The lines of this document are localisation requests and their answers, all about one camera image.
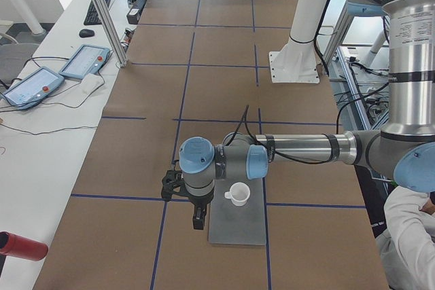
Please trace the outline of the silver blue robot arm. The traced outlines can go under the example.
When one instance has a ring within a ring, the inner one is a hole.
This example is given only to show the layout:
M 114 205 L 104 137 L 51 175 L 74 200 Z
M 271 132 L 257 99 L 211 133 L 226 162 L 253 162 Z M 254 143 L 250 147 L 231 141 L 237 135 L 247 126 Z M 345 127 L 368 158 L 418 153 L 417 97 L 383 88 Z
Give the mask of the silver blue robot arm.
M 234 132 L 213 145 L 202 137 L 179 149 L 180 194 L 194 205 L 193 227 L 205 224 L 215 182 L 260 179 L 278 159 L 364 166 L 415 192 L 434 191 L 434 0 L 349 0 L 389 17 L 389 116 L 378 130 L 256 136 Z

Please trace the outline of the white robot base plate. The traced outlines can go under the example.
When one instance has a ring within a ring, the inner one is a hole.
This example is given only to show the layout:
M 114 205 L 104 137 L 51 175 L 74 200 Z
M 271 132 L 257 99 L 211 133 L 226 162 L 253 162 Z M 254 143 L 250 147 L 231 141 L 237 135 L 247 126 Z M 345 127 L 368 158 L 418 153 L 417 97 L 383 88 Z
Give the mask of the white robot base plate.
M 319 83 L 314 53 L 269 52 L 268 59 L 273 83 Z

